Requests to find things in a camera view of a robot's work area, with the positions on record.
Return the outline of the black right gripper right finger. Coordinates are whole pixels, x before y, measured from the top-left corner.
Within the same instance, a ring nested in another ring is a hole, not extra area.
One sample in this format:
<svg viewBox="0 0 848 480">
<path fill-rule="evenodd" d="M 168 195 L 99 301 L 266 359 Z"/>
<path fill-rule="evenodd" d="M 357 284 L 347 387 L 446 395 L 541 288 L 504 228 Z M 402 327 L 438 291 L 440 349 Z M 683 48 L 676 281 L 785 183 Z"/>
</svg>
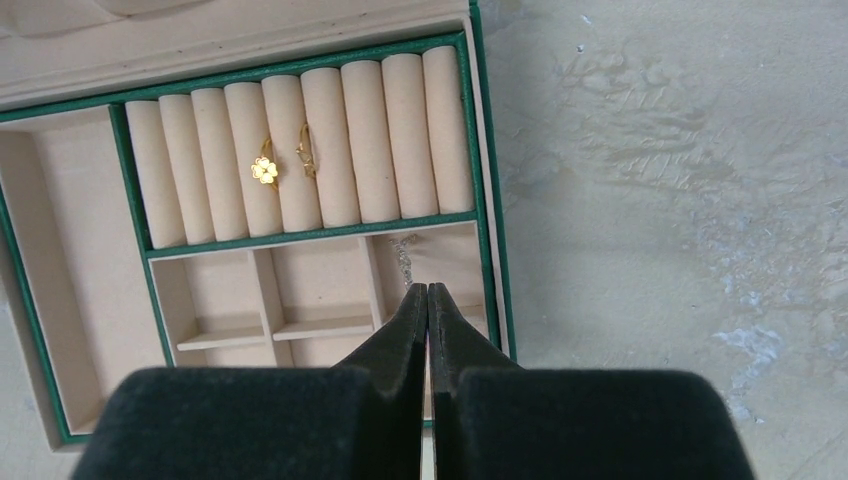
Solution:
<svg viewBox="0 0 848 480">
<path fill-rule="evenodd" d="M 439 479 L 750 479 L 722 398 L 679 370 L 526 369 L 428 288 Z"/>
</svg>

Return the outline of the green jewelry box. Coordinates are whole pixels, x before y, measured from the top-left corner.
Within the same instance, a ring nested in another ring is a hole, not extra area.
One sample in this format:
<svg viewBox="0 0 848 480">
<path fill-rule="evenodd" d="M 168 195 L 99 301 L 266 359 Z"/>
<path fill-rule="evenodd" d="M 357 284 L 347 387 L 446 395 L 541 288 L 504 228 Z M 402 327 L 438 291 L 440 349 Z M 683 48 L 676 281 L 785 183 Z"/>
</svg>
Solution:
<svg viewBox="0 0 848 480">
<path fill-rule="evenodd" d="M 515 348 L 480 9 L 474 1 L 5 1 L 1 115 L 53 102 L 463 32 L 485 110 L 500 304 Z"/>
</svg>

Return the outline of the silver chain pendant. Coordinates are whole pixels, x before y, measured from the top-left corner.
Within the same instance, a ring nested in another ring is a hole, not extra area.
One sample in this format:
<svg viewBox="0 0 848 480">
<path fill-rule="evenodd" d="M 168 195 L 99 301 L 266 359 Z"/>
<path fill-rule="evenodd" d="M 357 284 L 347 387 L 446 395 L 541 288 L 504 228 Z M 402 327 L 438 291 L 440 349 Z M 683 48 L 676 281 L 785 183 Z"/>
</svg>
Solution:
<svg viewBox="0 0 848 480">
<path fill-rule="evenodd" d="M 416 239 L 416 234 L 408 234 L 400 238 L 391 238 L 389 240 L 389 244 L 394 251 L 396 264 L 402 277 L 405 290 L 408 290 L 414 283 L 410 247 L 415 243 Z"/>
</svg>

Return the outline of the green jewelry tray insert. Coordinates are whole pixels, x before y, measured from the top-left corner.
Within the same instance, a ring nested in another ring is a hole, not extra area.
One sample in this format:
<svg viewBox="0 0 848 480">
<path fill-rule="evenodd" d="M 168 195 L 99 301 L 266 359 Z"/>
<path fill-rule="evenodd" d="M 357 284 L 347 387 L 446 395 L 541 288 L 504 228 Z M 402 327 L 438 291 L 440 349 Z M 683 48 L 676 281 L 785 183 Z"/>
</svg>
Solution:
<svg viewBox="0 0 848 480">
<path fill-rule="evenodd" d="M 147 367 L 324 367 L 442 282 L 500 344 L 490 156 L 452 32 L 1 115 L 1 278 L 48 446 Z"/>
</svg>

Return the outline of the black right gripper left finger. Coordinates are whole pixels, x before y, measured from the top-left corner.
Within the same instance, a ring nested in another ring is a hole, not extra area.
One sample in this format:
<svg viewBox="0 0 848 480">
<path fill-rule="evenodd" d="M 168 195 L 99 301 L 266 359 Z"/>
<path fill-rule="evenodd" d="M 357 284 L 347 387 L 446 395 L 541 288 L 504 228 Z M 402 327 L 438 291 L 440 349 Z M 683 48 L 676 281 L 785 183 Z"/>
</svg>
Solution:
<svg viewBox="0 0 848 480">
<path fill-rule="evenodd" d="M 427 289 L 328 368 L 157 367 L 108 400 L 76 479 L 416 479 Z"/>
</svg>

